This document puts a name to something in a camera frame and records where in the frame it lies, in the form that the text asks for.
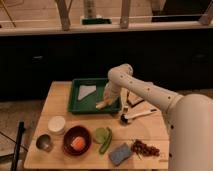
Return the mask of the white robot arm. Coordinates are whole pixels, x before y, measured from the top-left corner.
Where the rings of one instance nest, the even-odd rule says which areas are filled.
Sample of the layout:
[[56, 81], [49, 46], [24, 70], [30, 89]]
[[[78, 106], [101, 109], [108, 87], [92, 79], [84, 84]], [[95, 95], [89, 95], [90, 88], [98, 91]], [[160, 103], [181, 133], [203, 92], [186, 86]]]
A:
[[111, 68], [104, 98], [126, 88], [171, 116], [168, 171], [213, 171], [213, 99], [181, 95], [132, 74], [129, 64]]

